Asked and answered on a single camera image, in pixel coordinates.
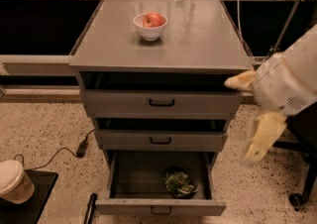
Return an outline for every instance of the gray cabinet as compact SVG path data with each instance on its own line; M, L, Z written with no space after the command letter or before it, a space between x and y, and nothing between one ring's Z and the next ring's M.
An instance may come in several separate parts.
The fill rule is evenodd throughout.
M170 23L157 42L145 43L132 19L150 9L160 9ZM204 21L195 22L202 15ZM115 28L114 22L121 25ZM97 210L221 215L226 203L213 194L211 170L241 102L223 84L252 68L221 2L105 0L92 26L70 65L110 169ZM162 178L172 167L199 186L192 197L167 192Z

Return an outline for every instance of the red fruit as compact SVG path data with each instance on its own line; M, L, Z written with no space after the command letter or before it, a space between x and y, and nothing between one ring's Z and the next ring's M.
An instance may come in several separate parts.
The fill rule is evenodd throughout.
M159 27L164 24L164 18L157 12L149 12L143 19L143 27L153 28Z

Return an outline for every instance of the white bowl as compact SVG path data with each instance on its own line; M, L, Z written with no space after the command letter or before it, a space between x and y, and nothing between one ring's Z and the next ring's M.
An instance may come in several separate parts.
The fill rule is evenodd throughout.
M159 27L147 28L143 27L143 19L145 18L147 13L139 14L133 19L133 23L136 27L137 32L141 37L143 37L147 41L155 41L158 39L162 33L164 32L167 25L167 17L161 15L164 19L164 24Z

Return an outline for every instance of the object in drawer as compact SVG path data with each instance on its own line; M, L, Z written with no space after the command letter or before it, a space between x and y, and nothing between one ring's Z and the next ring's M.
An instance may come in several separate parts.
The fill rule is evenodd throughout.
M168 192L177 198L188 198L198 190L198 186L190 184L188 174L180 168L167 171L164 183Z

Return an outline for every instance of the terrazzo floor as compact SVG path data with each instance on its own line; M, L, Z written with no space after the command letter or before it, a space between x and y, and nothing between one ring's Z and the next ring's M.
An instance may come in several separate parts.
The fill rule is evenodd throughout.
M227 202L221 217L101 216L95 211L93 223L316 223L317 186L309 202L299 209L294 209L287 199L290 192L301 192L303 187L308 166L300 154L271 149L256 166L242 166L246 125L260 112L256 105L240 106L213 168L216 198ZM25 168L41 166L61 147L75 152L92 128L78 96L4 96L0 100L0 162L23 154ZM283 137L294 140L288 132ZM41 170L55 171L59 177L40 224L83 223L91 193L97 193L99 199L105 196L109 169L93 134L83 159L62 151Z

